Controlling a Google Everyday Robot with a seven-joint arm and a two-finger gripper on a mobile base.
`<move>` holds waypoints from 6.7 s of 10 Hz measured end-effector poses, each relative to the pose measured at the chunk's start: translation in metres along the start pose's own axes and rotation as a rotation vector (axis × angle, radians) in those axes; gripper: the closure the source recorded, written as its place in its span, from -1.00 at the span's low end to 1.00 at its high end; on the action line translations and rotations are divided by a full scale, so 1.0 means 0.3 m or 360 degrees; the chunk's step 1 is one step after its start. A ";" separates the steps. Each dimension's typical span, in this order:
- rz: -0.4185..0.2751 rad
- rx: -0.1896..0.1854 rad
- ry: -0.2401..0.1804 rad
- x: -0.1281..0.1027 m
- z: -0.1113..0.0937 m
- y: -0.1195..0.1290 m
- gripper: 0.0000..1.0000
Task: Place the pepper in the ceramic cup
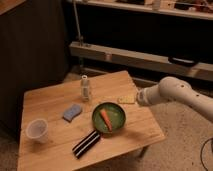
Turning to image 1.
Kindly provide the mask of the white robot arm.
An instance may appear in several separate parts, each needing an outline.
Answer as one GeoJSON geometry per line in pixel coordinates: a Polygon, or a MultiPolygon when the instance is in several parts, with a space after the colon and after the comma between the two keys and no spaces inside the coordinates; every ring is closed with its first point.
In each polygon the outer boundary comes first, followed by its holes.
{"type": "Polygon", "coordinates": [[[213,123],[213,98],[194,91],[189,83],[176,77],[164,77],[158,84],[142,88],[137,92],[136,100],[141,106],[177,101],[213,123]]]}

